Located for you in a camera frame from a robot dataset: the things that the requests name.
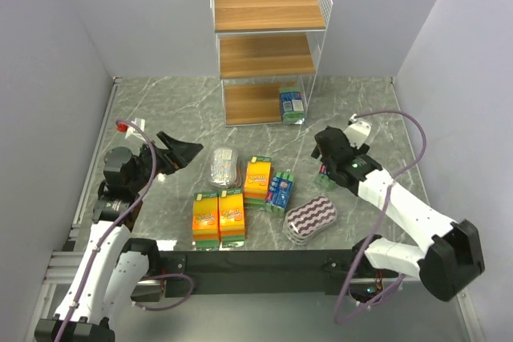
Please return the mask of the purple wavy sponge pack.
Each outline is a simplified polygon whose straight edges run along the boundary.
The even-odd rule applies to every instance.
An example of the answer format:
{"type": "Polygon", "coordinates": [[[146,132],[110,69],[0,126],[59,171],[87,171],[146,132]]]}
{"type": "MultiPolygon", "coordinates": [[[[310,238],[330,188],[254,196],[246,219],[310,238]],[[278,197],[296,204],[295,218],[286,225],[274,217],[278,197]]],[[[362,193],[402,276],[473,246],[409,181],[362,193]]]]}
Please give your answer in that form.
{"type": "Polygon", "coordinates": [[[285,214],[283,231],[296,245],[305,245],[317,233],[337,220],[337,209],[327,197],[320,195],[285,214]]]}

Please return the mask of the aluminium frame rail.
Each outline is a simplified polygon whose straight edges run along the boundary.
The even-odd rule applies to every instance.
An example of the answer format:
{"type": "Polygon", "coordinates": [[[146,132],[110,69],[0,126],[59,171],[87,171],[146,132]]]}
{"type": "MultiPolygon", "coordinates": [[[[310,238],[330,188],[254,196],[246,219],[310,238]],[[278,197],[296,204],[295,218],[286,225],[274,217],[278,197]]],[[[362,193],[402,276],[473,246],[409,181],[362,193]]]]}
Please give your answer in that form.
{"type": "Polygon", "coordinates": [[[345,129],[326,127],[315,135],[312,156],[326,177],[379,209],[413,240],[394,243],[372,230],[350,250],[326,251],[167,251],[153,239],[132,236],[136,216],[158,174],[184,169],[202,151],[199,143],[159,132],[157,147],[144,138],[138,155],[117,147],[106,157],[87,249],[70,290],[54,315],[40,319],[37,341],[113,341],[114,317],[131,300],[136,286],[156,281],[169,293],[182,283],[188,292],[248,294],[313,292],[339,285],[350,294],[355,275],[419,279],[447,302],[484,272],[477,227],[437,212],[369,156],[370,126],[355,114],[345,129]]]}

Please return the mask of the orange sponge pack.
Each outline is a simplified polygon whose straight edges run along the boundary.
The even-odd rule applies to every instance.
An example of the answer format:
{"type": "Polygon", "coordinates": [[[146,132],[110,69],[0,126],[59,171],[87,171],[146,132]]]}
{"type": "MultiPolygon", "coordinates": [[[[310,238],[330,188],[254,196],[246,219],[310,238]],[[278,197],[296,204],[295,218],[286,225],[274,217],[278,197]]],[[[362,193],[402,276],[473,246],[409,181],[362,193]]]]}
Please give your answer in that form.
{"type": "Polygon", "coordinates": [[[217,191],[195,194],[192,209],[192,238],[197,248],[220,246],[220,216],[217,191]]]}
{"type": "Polygon", "coordinates": [[[220,241],[223,247],[236,246],[246,238],[244,195],[240,188],[222,190],[219,197],[220,241]]]}
{"type": "Polygon", "coordinates": [[[253,155],[247,162],[243,186],[244,206],[261,209],[269,189],[272,159],[268,156],[253,155]]]}

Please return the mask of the green sponge pack right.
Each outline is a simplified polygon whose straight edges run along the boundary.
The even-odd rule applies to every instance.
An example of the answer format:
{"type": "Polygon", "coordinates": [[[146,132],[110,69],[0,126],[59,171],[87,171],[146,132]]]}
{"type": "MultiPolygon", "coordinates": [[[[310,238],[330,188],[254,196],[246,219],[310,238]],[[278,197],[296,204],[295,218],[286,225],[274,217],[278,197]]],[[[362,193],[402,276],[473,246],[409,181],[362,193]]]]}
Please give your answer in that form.
{"type": "Polygon", "coordinates": [[[332,191],[337,188],[337,184],[328,176],[324,163],[321,164],[314,182],[323,191],[332,191]]]}

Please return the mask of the silver mesh scrubber pack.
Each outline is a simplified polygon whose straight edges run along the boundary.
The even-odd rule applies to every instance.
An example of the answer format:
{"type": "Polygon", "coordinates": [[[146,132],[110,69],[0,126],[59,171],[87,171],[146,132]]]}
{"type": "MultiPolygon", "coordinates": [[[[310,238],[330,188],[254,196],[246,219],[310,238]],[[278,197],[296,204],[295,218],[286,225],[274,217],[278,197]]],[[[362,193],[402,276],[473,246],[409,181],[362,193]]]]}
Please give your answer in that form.
{"type": "Polygon", "coordinates": [[[232,147],[216,147],[209,156],[208,182],[219,189],[240,187],[239,152],[232,147]]]}

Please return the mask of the orange sponge pack left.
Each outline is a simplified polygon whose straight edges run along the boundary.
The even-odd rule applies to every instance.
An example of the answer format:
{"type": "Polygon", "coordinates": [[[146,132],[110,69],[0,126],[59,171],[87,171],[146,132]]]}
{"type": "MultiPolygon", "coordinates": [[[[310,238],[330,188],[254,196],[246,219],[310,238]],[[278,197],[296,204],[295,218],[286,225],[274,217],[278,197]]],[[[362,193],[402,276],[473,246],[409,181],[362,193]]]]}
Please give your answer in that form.
{"type": "Polygon", "coordinates": [[[192,238],[197,248],[220,246],[220,216],[217,191],[195,194],[192,209],[192,238]]]}

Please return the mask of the black front base bar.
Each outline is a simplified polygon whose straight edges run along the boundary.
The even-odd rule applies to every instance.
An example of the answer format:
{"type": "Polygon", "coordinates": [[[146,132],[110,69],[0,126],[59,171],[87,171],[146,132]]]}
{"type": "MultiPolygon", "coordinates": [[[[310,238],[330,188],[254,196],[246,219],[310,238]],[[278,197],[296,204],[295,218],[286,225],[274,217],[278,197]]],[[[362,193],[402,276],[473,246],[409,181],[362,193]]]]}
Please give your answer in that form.
{"type": "Polygon", "coordinates": [[[350,249],[162,251],[164,270],[192,278],[196,295],[323,292],[334,295],[356,257],[350,249]]]}

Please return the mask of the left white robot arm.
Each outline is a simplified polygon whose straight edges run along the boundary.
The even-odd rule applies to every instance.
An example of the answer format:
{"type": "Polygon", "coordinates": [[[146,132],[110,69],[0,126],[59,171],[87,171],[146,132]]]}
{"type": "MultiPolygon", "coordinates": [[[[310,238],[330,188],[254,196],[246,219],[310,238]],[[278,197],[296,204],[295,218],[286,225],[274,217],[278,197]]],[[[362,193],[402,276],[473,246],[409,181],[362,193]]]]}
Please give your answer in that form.
{"type": "Polygon", "coordinates": [[[115,147],[104,158],[87,247],[61,304],[38,321],[37,341],[113,341],[115,322],[143,279],[165,279],[153,239],[135,238],[132,229],[153,179],[185,168],[203,149],[160,131],[163,147],[145,139],[135,155],[115,147]]]}

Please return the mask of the orange sponge pack right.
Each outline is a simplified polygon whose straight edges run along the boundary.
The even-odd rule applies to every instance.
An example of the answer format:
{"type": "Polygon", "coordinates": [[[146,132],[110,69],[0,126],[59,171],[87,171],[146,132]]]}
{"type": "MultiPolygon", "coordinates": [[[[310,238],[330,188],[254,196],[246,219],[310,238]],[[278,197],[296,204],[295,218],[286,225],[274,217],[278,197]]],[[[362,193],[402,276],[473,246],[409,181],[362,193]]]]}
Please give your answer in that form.
{"type": "Polygon", "coordinates": [[[246,238],[244,195],[240,188],[222,190],[219,197],[220,241],[223,247],[236,246],[246,238]]]}

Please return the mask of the blue green sponge pack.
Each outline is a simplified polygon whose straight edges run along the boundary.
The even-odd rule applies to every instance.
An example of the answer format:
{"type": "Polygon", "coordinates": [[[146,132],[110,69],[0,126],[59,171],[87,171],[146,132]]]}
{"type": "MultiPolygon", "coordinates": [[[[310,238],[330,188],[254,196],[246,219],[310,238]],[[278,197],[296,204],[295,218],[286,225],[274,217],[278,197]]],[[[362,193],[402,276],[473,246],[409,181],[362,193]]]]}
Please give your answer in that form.
{"type": "Polygon", "coordinates": [[[285,125],[301,125],[305,121],[305,104],[298,86],[282,84],[279,89],[281,121],[285,125]]]}
{"type": "Polygon", "coordinates": [[[273,214],[284,214],[293,189],[294,176],[290,170],[278,171],[271,178],[265,196],[265,210],[273,214]]]}

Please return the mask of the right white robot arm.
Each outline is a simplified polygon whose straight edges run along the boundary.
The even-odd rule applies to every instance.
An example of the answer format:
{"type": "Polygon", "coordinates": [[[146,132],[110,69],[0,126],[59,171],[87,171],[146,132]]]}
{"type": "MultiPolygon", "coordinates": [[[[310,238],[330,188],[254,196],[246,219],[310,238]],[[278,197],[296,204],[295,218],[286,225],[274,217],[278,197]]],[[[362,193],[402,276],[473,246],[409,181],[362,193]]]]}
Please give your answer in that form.
{"type": "Polygon", "coordinates": [[[478,228],[437,212],[406,190],[370,157],[366,134],[355,125],[326,127],[314,136],[312,157],[320,159],[339,187],[382,210],[414,242],[395,243],[372,231],[356,246],[348,278],[360,266],[414,277],[435,298],[447,302],[485,271],[478,228]]]}

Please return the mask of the orange sponge pack upper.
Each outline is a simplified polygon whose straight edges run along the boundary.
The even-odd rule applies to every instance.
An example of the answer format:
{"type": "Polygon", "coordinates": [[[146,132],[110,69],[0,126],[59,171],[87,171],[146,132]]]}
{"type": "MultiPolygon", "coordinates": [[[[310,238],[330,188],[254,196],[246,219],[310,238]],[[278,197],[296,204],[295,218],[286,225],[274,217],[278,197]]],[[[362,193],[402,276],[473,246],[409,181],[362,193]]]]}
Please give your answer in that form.
{"type": "Polygon", "coordinates": [[[253,155],[247,162],[243,186],[244,206],[261,209],[269,189],[272,159],[268,156],[253,155]]]}

